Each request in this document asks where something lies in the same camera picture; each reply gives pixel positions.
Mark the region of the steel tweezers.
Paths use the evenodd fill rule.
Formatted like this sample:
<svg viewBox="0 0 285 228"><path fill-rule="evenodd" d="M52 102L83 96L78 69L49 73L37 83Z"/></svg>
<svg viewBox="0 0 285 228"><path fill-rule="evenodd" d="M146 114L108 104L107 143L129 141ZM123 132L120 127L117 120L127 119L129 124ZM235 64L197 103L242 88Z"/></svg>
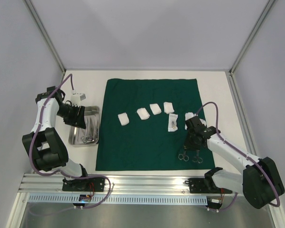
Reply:
<svg viewBox="0 0 285 228"><path fill-rule="evenodd" d="M86 137L91 138L92 136L92 128L91 128L91 119L86 119Z"/></svg>
<svg viewBox="0 0 285 228"><path fill-rule="evenodd" d="M95 117L93 117L94 118L94 138L92 138L93 140L95 140L95 134L97 133L97 121L96 121L96 119L95 119Z"/></svg>
<svg viewBox="0 0 285 228"><path fill-rule="evenodd" d="M91 128L92 128L92 136L91 136L91 139L94 138L94 118L93 117L90 117L91 119Z"/></svg>
<svg viewBox="0 0 285 228"><path fill-rule="evenodd" d="M94 118L94 140L98 141L99 140L99 118L95 117Z"/></svg>

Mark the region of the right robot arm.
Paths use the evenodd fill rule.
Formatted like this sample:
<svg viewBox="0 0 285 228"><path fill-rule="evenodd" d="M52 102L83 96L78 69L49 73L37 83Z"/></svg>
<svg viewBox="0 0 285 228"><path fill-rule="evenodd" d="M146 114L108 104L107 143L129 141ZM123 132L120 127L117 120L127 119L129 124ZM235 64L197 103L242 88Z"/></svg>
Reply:
<svg viewBox="0 0 285 228"><path fill-rule="evenodd" d="M244 195L248 203L256 209L276 201L285 193L276 163L269 157L263 159L241 151L221 135L214 126L206 127L198 116L186 120L187 137L184 142L185 151L200 152L208 149L224 158L238 173L215 167L205 173L203 178L191 178L187 181L191 191L205 190L216 193L239 193Z"/></svg>

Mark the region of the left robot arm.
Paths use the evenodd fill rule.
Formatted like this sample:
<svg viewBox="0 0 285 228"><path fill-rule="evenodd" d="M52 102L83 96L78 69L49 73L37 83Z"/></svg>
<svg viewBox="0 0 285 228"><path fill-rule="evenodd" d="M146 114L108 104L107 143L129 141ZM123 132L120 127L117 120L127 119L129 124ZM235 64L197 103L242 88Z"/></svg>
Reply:
<svg viewBox="0 0 285 228"><path fill-rule="evenodd" d="M78 190L85 190L90 185L86 169L69 158L67 147L55 128L59 116L64 124L85 129L85 107L64 103L64 97L64 91L56 86L37 95L36 121L30 133L22 136L22 143L36 173L51 176L60 172L73 180Z"/></svg>

